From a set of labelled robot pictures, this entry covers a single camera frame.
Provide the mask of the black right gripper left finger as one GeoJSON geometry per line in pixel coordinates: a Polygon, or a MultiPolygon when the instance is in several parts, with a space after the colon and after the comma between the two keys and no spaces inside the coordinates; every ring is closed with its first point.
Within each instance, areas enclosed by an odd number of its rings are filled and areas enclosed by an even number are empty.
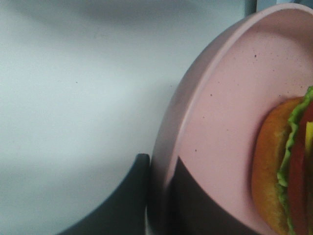
{"type": "Polygon", "coordinates": [[[62,235],[144,235],[150,156],[136,155],[127,176],[114,192],[62,235]]]}

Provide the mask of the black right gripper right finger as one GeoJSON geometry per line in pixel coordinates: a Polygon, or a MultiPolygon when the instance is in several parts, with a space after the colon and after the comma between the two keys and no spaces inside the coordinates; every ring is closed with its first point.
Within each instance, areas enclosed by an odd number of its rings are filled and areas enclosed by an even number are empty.
{"type": "Polygon", "coordinates": [[[172,205],[183,235],[265,235],[267,226],[252,202],[248,164],[179,157],[172,205]]]}

